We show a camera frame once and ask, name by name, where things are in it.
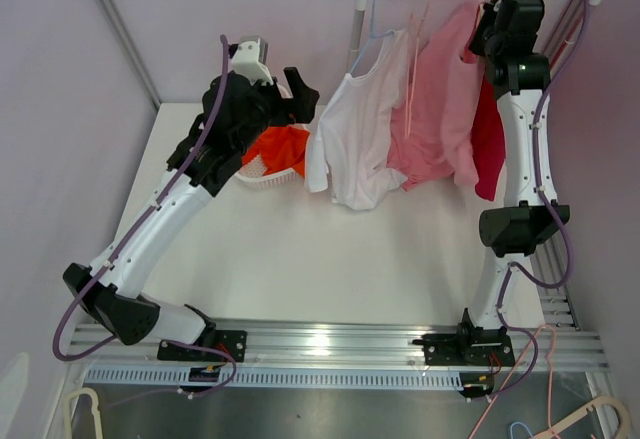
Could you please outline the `orange t shirt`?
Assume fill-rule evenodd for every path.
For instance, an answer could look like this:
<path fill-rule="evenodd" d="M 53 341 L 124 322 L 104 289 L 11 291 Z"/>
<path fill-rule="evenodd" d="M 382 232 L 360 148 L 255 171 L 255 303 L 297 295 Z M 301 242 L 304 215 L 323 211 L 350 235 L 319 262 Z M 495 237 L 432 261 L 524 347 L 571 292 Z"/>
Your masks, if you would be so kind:
<path fill-rule="evenodd" d="M 309 135 L 308 130 L 298 127 L 269 127 L 244 154 L 242 164 L 246 166 L 256 157 L 260 157 L 266 167 L 262 175 L 273 175 L 292 169 L 304 177 Z"/>

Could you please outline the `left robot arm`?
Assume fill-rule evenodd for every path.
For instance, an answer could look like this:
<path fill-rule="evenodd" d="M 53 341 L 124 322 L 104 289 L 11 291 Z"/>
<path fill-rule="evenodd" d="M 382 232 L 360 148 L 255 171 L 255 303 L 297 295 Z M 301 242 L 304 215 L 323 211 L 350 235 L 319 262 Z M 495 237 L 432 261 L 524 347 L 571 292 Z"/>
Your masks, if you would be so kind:
<path fill-rule="evenodd" d="M 214 79 L 202 110 L 167 161 L 156 191 L 129 229 L 88 265 L 70 264 L 63 281 L 75 305 L 132 345 L 147 337 L 179 341 L 194 360 L 209 357 L 215 335 L 190 306 L 144 296 L 150 273 L 181 230 L 241 169 L 243 156 L 270 127 L 308 124 L 319 100 L 295 67 L 284 70 L 289 96 L 276 83 L 251 82 L 236 72 Z"/>

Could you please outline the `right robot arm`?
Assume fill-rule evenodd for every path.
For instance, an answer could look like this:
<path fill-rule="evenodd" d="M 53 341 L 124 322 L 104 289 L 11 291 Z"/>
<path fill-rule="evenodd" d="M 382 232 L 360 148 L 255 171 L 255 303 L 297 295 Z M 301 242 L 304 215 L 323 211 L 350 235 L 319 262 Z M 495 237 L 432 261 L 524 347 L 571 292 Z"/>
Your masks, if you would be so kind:
<path fill-rule="evenodd" d="M 534 50 L 544 12 L 543 0 L 491 0 L 469 46 L 486 61 L 506 151 L 503 205 L 480 215 L 485 262 L 455 339 L 456 354 L 470 364 L 506 341 L 510 274 L 529 266 L 536 248 L 570 217 L 557 201 L 549 168 L 549 61 Z"/>

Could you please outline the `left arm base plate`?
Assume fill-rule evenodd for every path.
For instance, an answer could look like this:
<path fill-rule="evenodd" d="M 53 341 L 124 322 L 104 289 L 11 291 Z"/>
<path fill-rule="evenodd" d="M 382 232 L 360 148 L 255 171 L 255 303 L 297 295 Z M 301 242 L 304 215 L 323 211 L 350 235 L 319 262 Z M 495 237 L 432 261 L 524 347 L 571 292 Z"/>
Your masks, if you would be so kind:
<path fill-rule="evenodd" d="M 211 330 L 192 345 L 164 340 L 157 349 L 156 357 L 159 361 L 224 362 L 229 356 L 235 362 L 242 363 L 247 339 L 248 333 L 244 330 Z"/>

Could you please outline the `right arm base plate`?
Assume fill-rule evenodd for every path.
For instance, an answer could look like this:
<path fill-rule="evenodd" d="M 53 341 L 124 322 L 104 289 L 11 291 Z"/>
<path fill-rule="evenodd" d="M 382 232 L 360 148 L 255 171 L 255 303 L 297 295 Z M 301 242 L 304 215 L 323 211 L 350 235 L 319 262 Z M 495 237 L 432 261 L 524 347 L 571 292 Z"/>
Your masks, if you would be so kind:
<path fill-rule="evenodd" d="M 478 334 L 424 334 L 411 344 L 422 348 L 429 366 L 489 367 L 491 358 L 497 358 L 502 366 L 515 364 L 511 338 L 503 329 Z"/>

